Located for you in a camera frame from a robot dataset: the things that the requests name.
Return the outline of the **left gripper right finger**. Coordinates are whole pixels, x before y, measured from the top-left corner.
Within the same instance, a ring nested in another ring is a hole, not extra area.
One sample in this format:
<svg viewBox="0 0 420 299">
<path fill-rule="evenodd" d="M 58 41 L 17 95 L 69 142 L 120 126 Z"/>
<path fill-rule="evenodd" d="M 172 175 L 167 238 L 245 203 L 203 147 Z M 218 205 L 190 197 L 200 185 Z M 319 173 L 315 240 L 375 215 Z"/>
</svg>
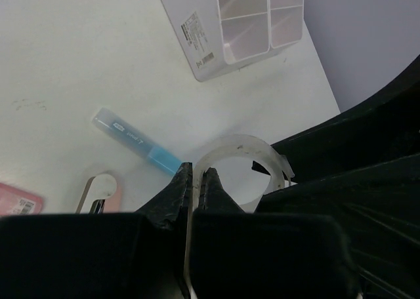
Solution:
<svg viewBox="0 0 420 299">
<path fill-rule="evenodd" d="M 334 219 L 246 213 L 211 168 L 192 217 L 192 288 L 198 298 L 356 298 L 358 269 Z"/>
</svg>

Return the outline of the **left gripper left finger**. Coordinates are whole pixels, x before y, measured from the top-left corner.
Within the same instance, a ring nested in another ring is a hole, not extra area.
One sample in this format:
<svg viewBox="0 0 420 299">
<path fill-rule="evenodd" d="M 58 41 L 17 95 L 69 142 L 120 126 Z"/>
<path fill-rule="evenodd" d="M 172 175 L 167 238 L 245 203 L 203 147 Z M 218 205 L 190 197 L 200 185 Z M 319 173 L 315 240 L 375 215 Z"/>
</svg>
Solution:
<svg viewBox="0 0 420 299">
<path fill-rule="evenodd" d="M 192 165 L 134 212 L 1 219 L 2 298 L 189 298 Z"/>
</svg>

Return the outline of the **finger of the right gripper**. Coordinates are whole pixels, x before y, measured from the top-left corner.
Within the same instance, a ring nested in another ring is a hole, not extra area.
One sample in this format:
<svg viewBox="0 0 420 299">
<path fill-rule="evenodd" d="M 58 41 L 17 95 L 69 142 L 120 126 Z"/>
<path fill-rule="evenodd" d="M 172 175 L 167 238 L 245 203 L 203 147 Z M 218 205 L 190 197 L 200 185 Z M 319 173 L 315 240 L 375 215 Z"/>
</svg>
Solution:
<svg viewBox="0 0 420 299">
<path fill-rule="evenodd" d="M 273 145 L 294 184 L 257 212 L 329 215 L 368 298 L 419 297 L 419 61 L 340 115 Z"/>
</svg>

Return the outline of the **blue highlighter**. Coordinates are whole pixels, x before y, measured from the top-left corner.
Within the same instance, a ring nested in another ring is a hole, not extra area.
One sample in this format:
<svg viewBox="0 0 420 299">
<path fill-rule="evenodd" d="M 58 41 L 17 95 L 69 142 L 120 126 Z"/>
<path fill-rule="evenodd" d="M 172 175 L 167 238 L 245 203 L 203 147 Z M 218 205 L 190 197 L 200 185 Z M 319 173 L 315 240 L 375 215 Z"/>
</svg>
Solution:
<svg viewBox="0 0 420 299">
<path fill-rule="evenodd" d="M 182 161 L 170 151 L 106 108 L 100 109 L 93 117 L 92 123 L 96 128 L 171 176 L 176 174 L 182 164 Z"/>
</svg>

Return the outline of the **pink correction tape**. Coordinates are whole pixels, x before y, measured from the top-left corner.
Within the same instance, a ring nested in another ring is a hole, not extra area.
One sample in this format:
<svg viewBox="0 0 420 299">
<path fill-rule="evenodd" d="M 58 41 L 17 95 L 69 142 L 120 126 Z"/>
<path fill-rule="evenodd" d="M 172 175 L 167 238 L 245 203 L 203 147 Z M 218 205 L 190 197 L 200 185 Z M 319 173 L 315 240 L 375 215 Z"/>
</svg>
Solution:
<svg viewBox="0 0 420 299">
<path fill-rule="evenodd" d="M 1 184 L 1 216 L 39 214 L 42 207 L 40 196 Z"/>
</svg>

